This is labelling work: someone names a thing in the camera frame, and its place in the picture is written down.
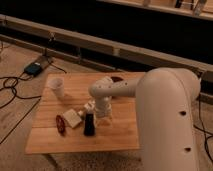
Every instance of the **table leg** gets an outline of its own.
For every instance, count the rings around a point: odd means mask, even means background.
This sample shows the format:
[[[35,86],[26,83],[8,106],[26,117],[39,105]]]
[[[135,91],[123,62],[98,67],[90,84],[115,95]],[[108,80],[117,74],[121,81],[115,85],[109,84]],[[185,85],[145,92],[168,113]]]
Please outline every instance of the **table leg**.
[[[42,155],[48,160],[48,162],[50,162],[54,166],[55,169],[59,168],[57,162],[50,154],[42,154]]]

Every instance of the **floor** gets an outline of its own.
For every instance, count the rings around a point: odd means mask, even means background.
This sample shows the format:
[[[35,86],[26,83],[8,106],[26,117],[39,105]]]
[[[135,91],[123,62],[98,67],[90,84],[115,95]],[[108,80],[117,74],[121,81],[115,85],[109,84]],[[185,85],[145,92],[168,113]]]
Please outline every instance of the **floor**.
[[[10,46],[1,54],[0,77],[18,76],[22,73],[23,68],[35,60],[37,52]],[[54,58],[54,64],[65,69],[67,72],[98,72],[92,68],[86,68],[71,62],[66,62]],[[22,96],[40,95],[44,86],[44,81],[49,73],[61,73],[61,71],[48,67],[38,77],[31,81],[20,83],[18,93]],[[10,97],[9,91],[0,93],[0,105],[4,100]],[[0,141],[14,127],[14,125],[23,117],[27,110],[35,103],[36,100],[18,100],[4,109],[0,109]],[[198,104],[194,102],[193,118],[194,123],[200,126],[198,120]],[[25,145],[30,132],[30,128],[35,116],[36,108],[18,125],[10,136],[0,145],[0,170],[1,171],[29,171],[29,170],[47,170],[52,171],[54,168],[42,155],[25,155]],[[205,126],[213,132],[213,105],[202,103],[202,116]],[[201,171],[213,170],[212,164],[208,160],[203,148],[203,134],[195,131],[198,157]],[[211,154],[213,154],[213,140],[209,143]],[[72,154],[53,154],[55,160],[62,167],[62,170],[141,170],[142,163],[138,158],[139,151],[120,151],[120,152],[95,152],[95,153],[72,153]]]

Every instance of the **paper cup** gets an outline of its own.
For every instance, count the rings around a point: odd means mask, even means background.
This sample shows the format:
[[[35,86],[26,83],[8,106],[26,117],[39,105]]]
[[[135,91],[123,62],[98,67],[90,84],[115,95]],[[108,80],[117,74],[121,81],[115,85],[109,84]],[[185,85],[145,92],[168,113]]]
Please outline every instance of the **paper cup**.
[[[48,82],[48,87],[54,92],[57,98],[64,97],[64,80],[62,78],[53,78]]]

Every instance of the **wire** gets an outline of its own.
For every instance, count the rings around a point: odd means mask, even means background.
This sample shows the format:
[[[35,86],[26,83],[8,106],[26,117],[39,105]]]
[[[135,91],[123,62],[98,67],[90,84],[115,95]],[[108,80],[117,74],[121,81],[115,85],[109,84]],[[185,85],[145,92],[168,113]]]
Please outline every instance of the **wire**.
[[[29,79],[32,78],[31,76],[29,76],[28,78],[21,78],[23,75],[24,75],[24,73],[22,73],[18,77],[14,77],[14,76],[11,76],[11,77],[0,77],[0,80],[1,79],[5,79],[3,81],[3,87],[0,89],[0,92],[4,91],[4,90],[11,90],[11,93],[13,94],[13,96],[11,97],[11,99],[9,101],[7,101],[5,104],[0,106],[0,109],[3,109],[4,107],[8,106],[10,103],[13,102],[13,100],[15,98],[27,100],[27,99],[36,99],[36,98],[40,98],[41,97],[41,96],[21,97],[21,96],[18,95],[18,91],[16,89],[16,86],[18,85],[19,81],[20,80],[21,81],[28,81]]]
[[[47,62],[48,62],[52,67],[54,67],[54,68],[56,68],[56,69],[58,69],[58,70],[63,71],[65,74],[67,73],[67,71],[65,71],[64,69],[62,69],[62,68],[60,68],[60,67],[58,67],[58,66],[53,65],[53,64],[48,60],[47,57],[46,57],[46,59],[47,59]]]
[[[24,114],[24,116],[16,123],[16,125],[7,133],[7,135],[1,140],[0,145],[10,136],[10,134],[17,128],[17,126],[26,118],[26,116],[34,109],[34,107],[39,103],[41,98],[39,98],[33,106]]]
[[[67,71],[65,71],[64,69],[62,69],[62,68],[60,68],[60,67],[58,67],[58,66],[53,65],[53,64],[49,61],[48,56],[47,56],[47,48],[46,48],[46,47],[45,47],[45,49],[44,49],[44,54],[43,54],[43,56],[45,57],[45,59],[47,60],[47,62],[49,63],[50,66],[52,66],[52,67],[54,67],[54,68],[56,68],[56,69],[58,69],[58,70],[63,71],[65,74],[67,73]]]
[[[206,130],[204,131],[202,128],[198,127],[197,125],[194,125],[194,128],[196,128],[196,129],[199,130],[199,131],[205,132],[205,133],[207,133],[207,134],[213,136],[213,133],[212,133],[212,132],[209,132],[209,131],[206,131]]]
[[[206,154],[209,158],[209,160],[213,163],[213,158],[209,152],[209,146],[208,146],[208,140],[211,139],[213,136],[207,136],[207,133],[206,133],[206,129],[205,129],[205,126],[204,126],[204,122],[202,120],[202,117],[201,117],[201,95],[199,95],[199,120],[201,122],[201,125],[202,125],[202,129],[203,129],[203,134],[204,134],[204,148],[205,148],[205,151],[206,151]]]

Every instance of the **power strip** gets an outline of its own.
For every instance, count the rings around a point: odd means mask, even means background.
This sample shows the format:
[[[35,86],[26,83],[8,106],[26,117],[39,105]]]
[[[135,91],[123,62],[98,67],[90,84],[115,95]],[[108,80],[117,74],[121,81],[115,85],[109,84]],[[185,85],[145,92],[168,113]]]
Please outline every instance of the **power strip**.
[[[34,62],[24,68],[24,73],[36,77],[53,62],[51,57],[39,56]]]

